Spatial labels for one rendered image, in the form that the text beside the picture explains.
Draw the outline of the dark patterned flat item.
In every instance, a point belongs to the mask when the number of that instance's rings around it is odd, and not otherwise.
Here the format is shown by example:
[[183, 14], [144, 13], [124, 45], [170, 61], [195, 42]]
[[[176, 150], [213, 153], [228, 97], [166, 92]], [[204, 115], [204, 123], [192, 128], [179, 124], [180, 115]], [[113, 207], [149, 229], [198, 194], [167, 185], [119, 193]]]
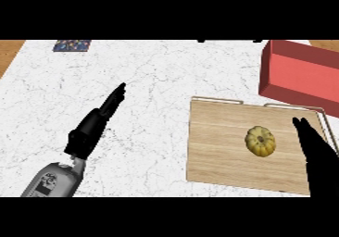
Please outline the dark patterned flat item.
[[90, 47], [90, 40], [60, 40], [54, 46], [55, 52], [86, 52]]

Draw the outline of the wooden tray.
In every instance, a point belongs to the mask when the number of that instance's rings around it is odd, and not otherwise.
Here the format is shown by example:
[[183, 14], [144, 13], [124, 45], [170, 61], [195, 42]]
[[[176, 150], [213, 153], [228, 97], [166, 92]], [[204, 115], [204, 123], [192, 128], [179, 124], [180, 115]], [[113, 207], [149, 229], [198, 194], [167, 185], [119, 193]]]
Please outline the wooden tray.
[[[316, 106], [245, 104], [195, 96], [191, 101], [186, 179], [213, 184], [307, 195], [306, 156], [293, 125], [309, 120], [328, 143], [337, 143], [326, 111]], [[248, 130], [262, 126], [276, 139], [276, 150], [257, 156], [248, 149]]]

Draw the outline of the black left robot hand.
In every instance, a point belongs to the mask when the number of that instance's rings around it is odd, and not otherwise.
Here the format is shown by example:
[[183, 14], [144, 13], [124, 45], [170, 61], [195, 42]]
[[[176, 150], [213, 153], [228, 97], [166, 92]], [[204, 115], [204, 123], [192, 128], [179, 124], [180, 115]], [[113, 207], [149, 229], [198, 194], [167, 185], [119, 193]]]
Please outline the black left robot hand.
[[114, 90], [104, 101], [104, 105], [95, 108], [86, 115], [80, 125], [68, 134], [65, 153], [88, 160], [101, 141], [104, 130], [124, 100], [126, 83]]

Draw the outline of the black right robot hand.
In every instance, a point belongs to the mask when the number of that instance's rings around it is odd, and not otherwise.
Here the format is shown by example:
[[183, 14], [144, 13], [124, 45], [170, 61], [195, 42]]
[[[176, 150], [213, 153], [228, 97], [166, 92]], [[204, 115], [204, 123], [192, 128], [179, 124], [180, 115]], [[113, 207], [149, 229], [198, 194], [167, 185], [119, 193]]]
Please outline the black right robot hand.
[[339, 198], [339, 156], [306, 118], [294, 118], [303, 152], [312, 197]]

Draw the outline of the red box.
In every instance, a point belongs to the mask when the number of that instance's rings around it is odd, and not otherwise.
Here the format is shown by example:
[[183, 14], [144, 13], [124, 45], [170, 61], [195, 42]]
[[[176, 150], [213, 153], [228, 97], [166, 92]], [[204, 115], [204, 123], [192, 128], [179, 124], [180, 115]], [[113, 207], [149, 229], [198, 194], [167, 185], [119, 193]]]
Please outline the red box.
[[294, 105], [322, 107], [339, 118], [339, 53], [270, 40], [262, 54], [259, 93]]

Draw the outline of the yellow squash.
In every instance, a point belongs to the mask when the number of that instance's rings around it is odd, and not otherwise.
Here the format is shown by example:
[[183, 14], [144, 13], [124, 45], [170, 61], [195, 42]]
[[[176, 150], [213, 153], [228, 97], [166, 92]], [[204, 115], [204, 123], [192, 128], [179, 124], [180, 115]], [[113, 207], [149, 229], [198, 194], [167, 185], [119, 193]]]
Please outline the yellow squash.
[[248, 150], [257, 156], [267, 157], [276, 149], [276, 139], [272, 131], [262, 126], [254, 126], [248, 130], [248, 134], [245, 136], [245, 144]]

